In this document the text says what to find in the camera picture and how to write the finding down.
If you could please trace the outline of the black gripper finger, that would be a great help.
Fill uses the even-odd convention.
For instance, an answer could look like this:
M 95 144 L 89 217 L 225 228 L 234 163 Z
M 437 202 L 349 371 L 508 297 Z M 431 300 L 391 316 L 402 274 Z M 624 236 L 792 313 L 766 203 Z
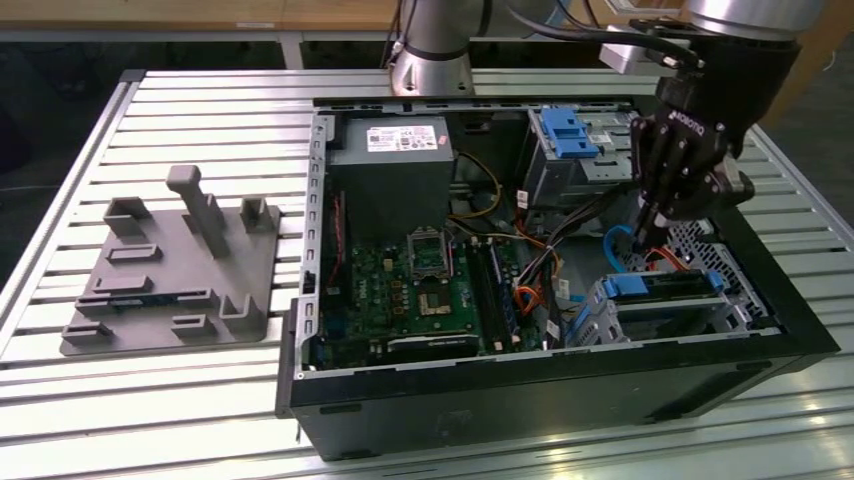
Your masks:
M 656 116 L 633 120 L 630 139 L 638 187 L 636 242 L 661 245 L 674 224 L 713 211 L 713 168 L 725 149 L 717 137 L 705 138 L 680 120 Z
M 713 169 L 696 177 L 680 175 L 669 187 L 669 197 L 657 213 L 657 226 L 702 220 L 714 213 L 750 200 L 756 187 L 737 161 L 726 156 Z

